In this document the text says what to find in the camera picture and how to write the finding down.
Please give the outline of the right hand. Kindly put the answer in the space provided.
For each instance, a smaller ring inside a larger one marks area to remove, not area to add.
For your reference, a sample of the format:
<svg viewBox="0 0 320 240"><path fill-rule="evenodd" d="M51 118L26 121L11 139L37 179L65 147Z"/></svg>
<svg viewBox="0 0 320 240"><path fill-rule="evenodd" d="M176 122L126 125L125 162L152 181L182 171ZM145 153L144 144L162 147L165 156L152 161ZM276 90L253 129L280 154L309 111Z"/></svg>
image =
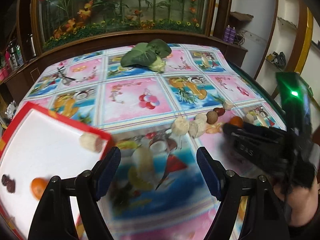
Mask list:
<svg viewBox="0 0 320 240"><path fill-rule="evenodd" d="M312 187L296 186L286 196L287 204L292 208L290 226L304 226L310 222L316 214L318 207L317 178L313 180Z"/></svg>

